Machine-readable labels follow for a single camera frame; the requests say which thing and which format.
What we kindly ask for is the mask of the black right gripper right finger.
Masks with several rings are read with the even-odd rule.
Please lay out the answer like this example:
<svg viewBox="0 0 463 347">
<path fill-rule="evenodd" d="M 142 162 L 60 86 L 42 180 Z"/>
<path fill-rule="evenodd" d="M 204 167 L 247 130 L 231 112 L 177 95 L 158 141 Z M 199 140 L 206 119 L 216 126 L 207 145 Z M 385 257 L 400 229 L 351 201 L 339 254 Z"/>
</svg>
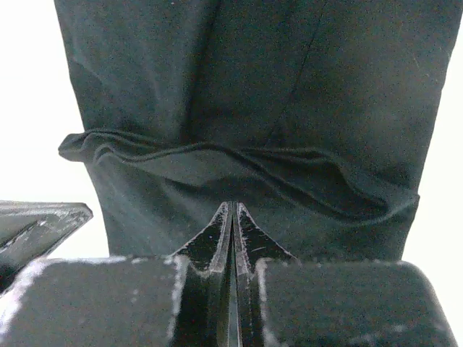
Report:
<svg viewBox="0 0 463 347">
<path fill-rule="evenodd" d="M 455 346 L 416 266 L 301 261 L 233 205 L 240 346 Z"/>
</svg>

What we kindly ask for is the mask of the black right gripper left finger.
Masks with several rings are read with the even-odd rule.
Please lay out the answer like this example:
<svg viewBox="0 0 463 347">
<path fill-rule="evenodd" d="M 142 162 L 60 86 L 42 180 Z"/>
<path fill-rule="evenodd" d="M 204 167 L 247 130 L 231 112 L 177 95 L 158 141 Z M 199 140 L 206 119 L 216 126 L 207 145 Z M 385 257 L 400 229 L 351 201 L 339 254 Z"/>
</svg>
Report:
<svg viewBox="0 0 463 347">
<path fill-rule="evenodd" d="M 30 262 L 1 298 L 1 344 L 227 346 L 231 208 L 168 256 Z"/>
</svg>

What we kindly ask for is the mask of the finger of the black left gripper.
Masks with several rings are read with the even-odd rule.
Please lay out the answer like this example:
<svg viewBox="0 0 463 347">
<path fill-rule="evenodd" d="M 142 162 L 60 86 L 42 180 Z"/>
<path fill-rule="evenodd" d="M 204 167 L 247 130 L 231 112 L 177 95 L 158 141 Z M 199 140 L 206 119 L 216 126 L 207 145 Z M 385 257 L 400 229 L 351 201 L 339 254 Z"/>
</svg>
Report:
<svg viewBox="0 0 463 347">
<path fill-rule="evenodd" d="M 38 257 L 47 256 L 93 218 L 81 202 L 1 201 L 1 292 Z"/>
</svg>

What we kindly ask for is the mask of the black t-shirt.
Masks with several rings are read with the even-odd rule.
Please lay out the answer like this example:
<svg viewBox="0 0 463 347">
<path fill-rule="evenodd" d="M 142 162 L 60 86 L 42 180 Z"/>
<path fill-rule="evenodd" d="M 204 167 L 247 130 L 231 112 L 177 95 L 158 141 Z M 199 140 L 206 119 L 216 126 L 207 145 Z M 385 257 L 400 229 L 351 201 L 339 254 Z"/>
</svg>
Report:
<svg viewBox="0 0 463 347">
<path fill-rule="evenodd" d="M 460 1 L 57 1 L 111 254 L 241 202 L 300 258 L 397 260 Z"/>
</svg>

